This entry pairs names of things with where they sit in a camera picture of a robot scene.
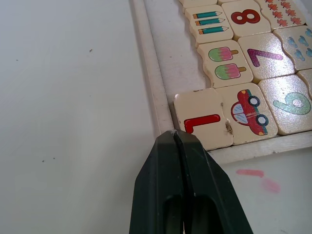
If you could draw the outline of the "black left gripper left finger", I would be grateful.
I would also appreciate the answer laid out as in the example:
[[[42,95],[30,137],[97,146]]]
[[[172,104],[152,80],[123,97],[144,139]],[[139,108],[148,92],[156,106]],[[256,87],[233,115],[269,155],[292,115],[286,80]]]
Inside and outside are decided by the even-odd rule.
[[[131,234],[183,233],[183,180],[174,134],[167,131],[153,148],[135,180]]]

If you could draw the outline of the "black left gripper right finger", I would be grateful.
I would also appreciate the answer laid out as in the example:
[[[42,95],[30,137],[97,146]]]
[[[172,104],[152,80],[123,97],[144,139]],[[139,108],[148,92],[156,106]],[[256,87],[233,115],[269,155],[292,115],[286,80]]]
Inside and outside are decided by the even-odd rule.
[[[223,169],[186,132],[175,132],[184,186],[187,234],[251,234],[253,231]]]

